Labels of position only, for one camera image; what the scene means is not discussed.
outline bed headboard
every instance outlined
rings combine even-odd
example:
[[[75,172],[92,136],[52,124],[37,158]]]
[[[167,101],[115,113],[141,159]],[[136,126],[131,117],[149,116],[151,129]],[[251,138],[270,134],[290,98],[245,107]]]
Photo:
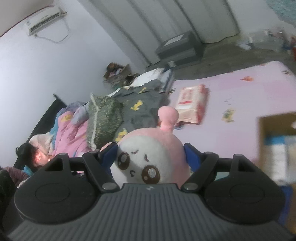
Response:
[[[37,134],[45,134],[50,131],[54,126],[54,121],[57,116],[57,113],[65,108],[67,105],[56,95],[54,94],[55,101],[51,104],[48,110],[44,113],[31,135],[29,136],[27,142],[31,139],[32,136]],[[21,158],[17,158],[14,167],[22,170],[24,168],[24,163]]]

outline red and white package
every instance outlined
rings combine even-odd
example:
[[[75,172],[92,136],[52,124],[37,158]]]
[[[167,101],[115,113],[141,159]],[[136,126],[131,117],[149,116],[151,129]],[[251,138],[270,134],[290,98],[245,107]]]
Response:
[[[181,89],[176,110],[179,121],[201,124],[205,115],[208,89],[205,85],[185,87]]]

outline mattress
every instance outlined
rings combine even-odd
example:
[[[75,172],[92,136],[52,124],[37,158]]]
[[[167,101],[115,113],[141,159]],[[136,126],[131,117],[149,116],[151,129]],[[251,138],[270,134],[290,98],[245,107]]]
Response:
[[[199,80],[177,80],[170,105],[176,106],[183,87],[199,84],[210,91],[202,124],[186,124],[173,133],[201,152],[225,158],[240,153],[255,162],[258,117],[296,111],[296,77],[277,61]]]

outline air conditioner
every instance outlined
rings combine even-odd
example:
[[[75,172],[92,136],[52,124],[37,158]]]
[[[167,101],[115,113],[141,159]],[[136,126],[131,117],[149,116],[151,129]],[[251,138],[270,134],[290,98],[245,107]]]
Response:
[[[34,17],[26,21],[25,30],[27,34],[29,36],[32,35],[33,33],[43,28],[45,25],[59,18],[61,14],[62,12],[58,7],[51,7],[45,9],[41,13],[35,15]]]

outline pink pom-pom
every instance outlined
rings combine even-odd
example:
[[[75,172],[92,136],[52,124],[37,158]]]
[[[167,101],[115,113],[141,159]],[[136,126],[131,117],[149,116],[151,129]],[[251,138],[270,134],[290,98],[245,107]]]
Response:
[[[158,110],[158,116],[161,121],[160,129],[172,133],[179,118],[178,111],[171,106],[162,106]]]

